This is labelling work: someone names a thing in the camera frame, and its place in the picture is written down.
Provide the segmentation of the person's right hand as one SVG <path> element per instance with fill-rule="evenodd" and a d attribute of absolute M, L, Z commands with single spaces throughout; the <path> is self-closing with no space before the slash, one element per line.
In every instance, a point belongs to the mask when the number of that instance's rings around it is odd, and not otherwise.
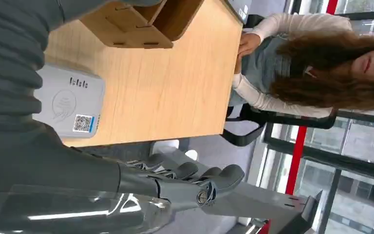
<path fill-rule="evenodd" d="M 261 38 L 253 33 L 244 33 L 241 35 L 238 56 L 243 57 L 251 54 L 261 43 Z"/>

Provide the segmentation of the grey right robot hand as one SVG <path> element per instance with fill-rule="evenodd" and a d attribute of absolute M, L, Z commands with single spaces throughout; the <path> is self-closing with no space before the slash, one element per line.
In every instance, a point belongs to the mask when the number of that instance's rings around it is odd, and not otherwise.
<path fill-rule="evenodd" d="M 193 162 L 155 173 L 67 147 L 33 119 L 49 33 L 105 4 L 0 0 L 0 234 L 149 234 L 174 212 L 219 201 L 244 177 L 232 164 L 193 178 Z"/>

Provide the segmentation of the person's left hand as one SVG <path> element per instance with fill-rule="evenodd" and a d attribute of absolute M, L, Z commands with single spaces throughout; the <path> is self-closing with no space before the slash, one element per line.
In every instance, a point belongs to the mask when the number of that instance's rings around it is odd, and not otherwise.
<path fill-rule="evenodd" d="M 243 54 L 238 54 L 236 58 L 235 68 L 234 68 L 234 74 L 240 74 L 242 71 L 242 58 Z"/>

